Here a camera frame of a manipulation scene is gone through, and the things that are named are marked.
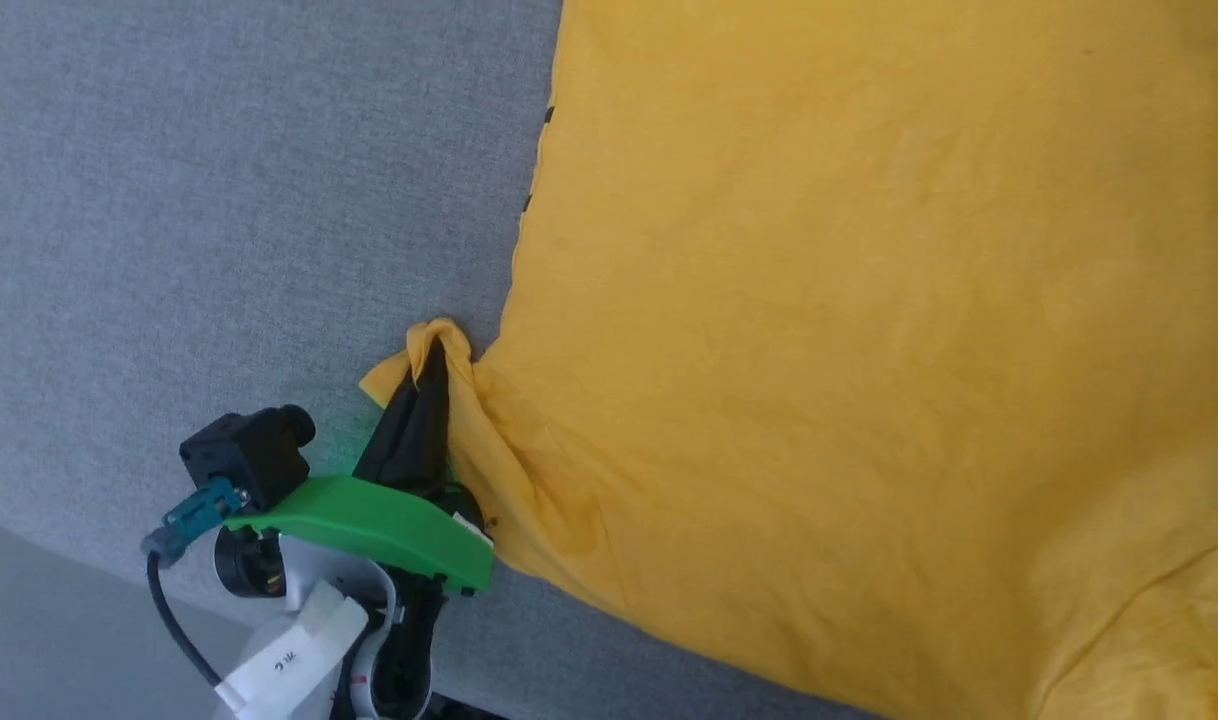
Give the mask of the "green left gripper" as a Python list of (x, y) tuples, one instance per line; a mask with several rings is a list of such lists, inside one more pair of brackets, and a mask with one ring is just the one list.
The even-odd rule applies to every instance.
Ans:
[[(445, 487), (448, 423), (445, 346), (432, 337), (417, 383), (412, 372), (404, 374), (353, 478), (309, 478), (270, 510), (245, 510), (224, 525), (275, 530), (421, 577), (441, 577), (449, 593), (488, 591), (495, 546), (466, 493), (449, 492), (440, 503), (417, 496)], [(417, 495), (402, 492), (412, 487), (410, 478), (417, 478)]]

